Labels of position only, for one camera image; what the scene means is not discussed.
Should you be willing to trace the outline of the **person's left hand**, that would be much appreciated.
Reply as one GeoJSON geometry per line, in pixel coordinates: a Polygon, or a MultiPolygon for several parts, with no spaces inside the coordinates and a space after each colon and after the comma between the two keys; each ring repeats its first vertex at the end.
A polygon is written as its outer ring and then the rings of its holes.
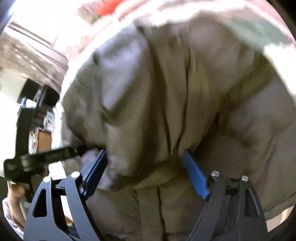
{"type": "Polygon", "coordinates": [[[8,187],[8,205],[11,212],[12,219],[15,221],[17,226],[24,230],[25,218],[23,216],[19,199],[26,193],[24,186],[20,184],[12,184],[8,187]]]}

